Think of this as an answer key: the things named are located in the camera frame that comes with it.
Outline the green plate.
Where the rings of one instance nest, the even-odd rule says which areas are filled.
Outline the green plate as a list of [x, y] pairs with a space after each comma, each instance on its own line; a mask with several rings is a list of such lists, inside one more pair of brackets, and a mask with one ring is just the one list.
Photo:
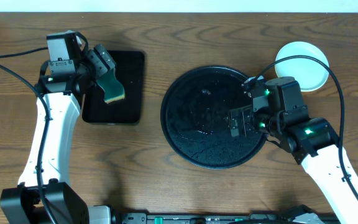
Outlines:
[[[307, 42], [291, 42], [284, 45], [276, 56], [276, 60], [294, 55], [307, 55], [322, 61], [329, 66], [325, 54], [315, 45]], [[305, 58], [294, 58], [275, 65], [278, 77], [293, 77], [303, 92], [315, 91], [327, 81], [329, 73], [319, 63]]]

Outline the green yellow sponge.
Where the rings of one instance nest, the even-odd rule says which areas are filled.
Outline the green yellow sponge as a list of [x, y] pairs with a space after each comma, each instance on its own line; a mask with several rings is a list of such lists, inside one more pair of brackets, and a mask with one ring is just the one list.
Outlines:
[[105, 103], [123, 100], [126, 96], [122, 83], [116, 78], [115, 68], [100, 76], [96, 83], [104, 91]]

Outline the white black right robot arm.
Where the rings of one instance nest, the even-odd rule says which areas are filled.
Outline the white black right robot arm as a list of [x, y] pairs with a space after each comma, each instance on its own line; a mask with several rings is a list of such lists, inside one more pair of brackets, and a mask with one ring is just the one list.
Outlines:
[[358, 176], [333, 127], [324, 118], [310, 118], [293, 77], [251, 83], [244, 83], [250, 103], [229, 111], [232, 136], [275, 137], [314, 180], [339, 222], [358, 223]]

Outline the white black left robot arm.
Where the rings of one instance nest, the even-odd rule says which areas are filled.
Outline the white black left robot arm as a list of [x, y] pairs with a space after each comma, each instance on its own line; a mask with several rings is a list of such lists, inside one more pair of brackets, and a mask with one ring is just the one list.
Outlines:
[[70, 151], [83, 95], [102, 89], [102, 99], [124, 99], [116, 63], [100, 44], [88, 47], [79, 32], [47, 36], [50, 58], [33, 87], [37, 123], [25, 169], [17, 187], [4, 189], [0, 206], [9, 223], [112, 223], [107, 205], [89, 207], [70, 187]]

